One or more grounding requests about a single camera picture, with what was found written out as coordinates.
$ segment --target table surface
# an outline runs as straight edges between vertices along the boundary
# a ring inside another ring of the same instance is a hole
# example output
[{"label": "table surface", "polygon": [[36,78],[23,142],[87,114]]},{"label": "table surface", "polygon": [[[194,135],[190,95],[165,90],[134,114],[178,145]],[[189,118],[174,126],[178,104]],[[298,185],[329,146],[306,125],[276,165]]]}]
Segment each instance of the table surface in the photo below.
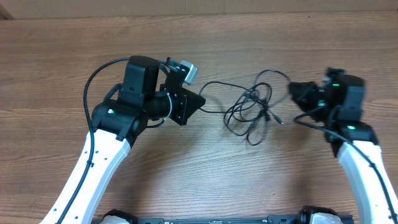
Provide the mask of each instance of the table surface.
[{"label": "table surface", "polygon": [[[364,78],[363,120],[376,130],[397,191],[397,37],[397,11],[0,21],[0,220],[38,223],[47,214],[88,131],[87,78],[130,55],[195,63],[200,73],[188,87],[195,92],[213,80],[249,87],[267,68],[296,82],[320,82],[327,67]],[[123,80],[124,67],[94,79],[90,110]],[[281,77],[262,81],[274,88],[273,100],[286,92]],[[240,94],[209,86],[205,108],[225,109]],[[254,147],[228,132],[222,115],[201,111],[186,126],[167,121],[145,130],[96,217],[113,208],[138,217],[261,217],[317,205],[358,220],[348,179],[323,133],[294,124],[300,110],[290,100],[273,112],[285,125],[270,121],[266,140]]]}]

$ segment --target wooden table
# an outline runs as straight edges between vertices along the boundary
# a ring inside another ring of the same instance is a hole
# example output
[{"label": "wooden table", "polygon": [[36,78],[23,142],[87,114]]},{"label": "wooden table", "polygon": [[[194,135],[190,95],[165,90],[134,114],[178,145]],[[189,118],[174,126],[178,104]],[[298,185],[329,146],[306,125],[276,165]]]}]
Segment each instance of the wooden table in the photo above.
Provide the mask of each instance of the wooden table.
[{"label": "wooden table", "polygon": [[[398,191],[396,11],[0,21],[1,223],[38,223],[50,210],[88,131],[87,78],[130,55],[195,63],[195,92],[212,80],[250,86],[266,68],[296,82],[321,81],[329,66],[345,68],[367,81],[364,121],[377,132]],[[122,81],[124,67],[95,78],[90,110]],[[263,80],[274,99],[286,91],[281,77]],[[226,108],[240,94],[209,87],[206,108]],[[318,205],[358,221],[348,179],[323,133],[294,124],[300,110],[290,100],[273,112],[285,125],[271,121],[266,141],[255,147],[229,133],[222,115],[201,111],[186,126],[168,121],[145,130],[96,217],[113,208],[139,217],[260,217]]]}]

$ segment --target wood grain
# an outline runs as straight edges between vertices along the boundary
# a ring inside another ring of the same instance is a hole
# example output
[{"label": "wood grain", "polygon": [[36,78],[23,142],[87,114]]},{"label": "wood grain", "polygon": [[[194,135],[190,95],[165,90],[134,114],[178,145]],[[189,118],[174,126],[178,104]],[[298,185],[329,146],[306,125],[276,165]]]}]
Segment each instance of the wood grain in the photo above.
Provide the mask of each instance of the wood grain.
[{"label": "wood grain", "polygon": [[[105,62],[130,55],[197,64],[197,82],[188,87],[195,92],[212,80],[250,86],[266,68],[296,82],[320,81],[328,66],[363,77],[364,120],[377,132],[398,190],[397,24],[395,11],[0,21],[1,223],[43,219],[85,141],[86,79]],[[91,110],[123,79],[124,66],[94,79]],[[284,94],[283,79],[263,80],[274,87],[274,99]],[[215,86],[204,94],[205,107],[214,110],[240,95]],[[187,126],[168,121],[145,130],[96,217],[113,208],[139,217],[259,217],[318,205],[358,218],[323,134],[291,122],[300,111],[290,100],[273,112],[285,125],[271,121],[256,147],[229,133],[220,115],[200,111]]]}]

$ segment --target tangled cable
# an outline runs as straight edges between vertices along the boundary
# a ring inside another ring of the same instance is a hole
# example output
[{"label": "tangled cable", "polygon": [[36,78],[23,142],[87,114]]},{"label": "tangled cable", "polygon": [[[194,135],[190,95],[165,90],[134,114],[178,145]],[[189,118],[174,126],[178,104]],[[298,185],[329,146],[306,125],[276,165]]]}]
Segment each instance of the tangled cable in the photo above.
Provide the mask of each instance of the tangled cable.
[{"label": "tangled cable", "polygon": [[[238,98],[238,100],[236,100],[235,104],[232,105],[231,107],[228,108],[228,110],[226,111],[208,111],[208,110],[204,110],[203,108],[199,108],[200,110],[202,110],[203,112],[206,113],[212,113],[212,114],[224,114],[224,124],[225,126],[228,128],[228,130],[230,130],[233,134],[237,135],[237,136],[245,136],[246,135],[246,141],[251,145],[251,146],[257,146],[258,144],[260,144],[261,142],[263,142],[263,140],[266,137],[267,134],[267,122],[271,120],[271,116],[270,114],[274,117],[274,119],[279,123],[279,124],[283,124],[283,121],[277,116],[275,115],[270,108],[274,107],[275,105],[277,105],[278,103],[284,101],[287,97],[288,97],[288,93],[286,93],[281,99],[277,100],[275,103],[273,104],[269,104],[270,100],[271,100],[271,96],[272,96],[272,87],[270,86],[270,84],[265,83],[265,82],[260,82],[257,83],[259,77],[266,73],[266,72],[273,72],[273,73],[278,73],[279,75],[282,75],[283,77],[286,78],[286,80],[290,83],[290,78],[278,71],[278,70],[272,70],[272,69],[267,69],[264,70],[262,72],[260,72],[257,77],[254,79],[254,85],[250,88],[245,88],[243,86],[239,86],[239,85],[234,85],[234,84],[230,84],[230,83],[225,83],[225,82],[219,82],[219,81],[213,81],[213,82],[208,82],[206,83],[199,91],[199,95],[202,94],[203,90],[206,88],[206,86],[210,85],[210,84],[220,84],[220,85],[227,85],[227,86],[233,86],[233,87],[237,87],[237,88],[241,88],[244,90],[244,92],[242,93],[242,95]],[[257,89],[259,86],[264,86],[267,88],[267,94],[261,98],[260,97],[260,91]],[[243,117],[242,115],[242,111],[247,111],[250,110],[251,108],[253,108],[255,105],[258,105],[260,111],[258,112],[258,114],[251,119],[246,119]],[[235,119],[236,121],[242,122],[242,123],[250,123],[249,127],[247,128],[247,130],[243,133],[238,133],[236,132],[232,127],[231,127],[231,118]],[[260,138],[260,140],[256,143],[252,143],[252,141],[250,141],[250,134],[252,133],[253,129],[256,127],[257,123],[264,118],[264,132],[262,134],[262,137]]]}]

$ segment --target wooden surface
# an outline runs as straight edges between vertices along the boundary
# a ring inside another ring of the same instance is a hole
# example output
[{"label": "wooden surface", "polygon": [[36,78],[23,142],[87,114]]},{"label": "wooden surface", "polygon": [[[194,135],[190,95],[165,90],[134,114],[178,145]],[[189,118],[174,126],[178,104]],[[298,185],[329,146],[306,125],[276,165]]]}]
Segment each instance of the wooden surface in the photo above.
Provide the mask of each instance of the wooden surface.
[{"label": "wooden surface", "polygon": [[398,0],[0,0],[8,18],[242,14],[396,10]]},{"label": "wooden surface", "polygon": [[[365,78],[364,121],[377,132],[397,191],[397,37],[396,11],[0,21],[0,222],[43,219],[85,141],[87,78],[130,55],[197,64],[197,82],[188,87],[195,92],[212,80],[250,86],[266,68],[296,82],[320,81],[328,66]],[[94,79],[90,110],[121,82],[124,67]],[[280,77],[263,80],[274,97],[286,91]],[[205,106],[226,108],[238,95],[210,87]],[[318,205],[357,218],[348,179],[323,134],[292,123],[300,111],[290,100],[273,112],[285,125],[271,121],[256,147],[229,133],[221,115],[201,111],[187,126],[167,121],[145,130],[96,217],[112,208],[139,217],[261,217]]]}]

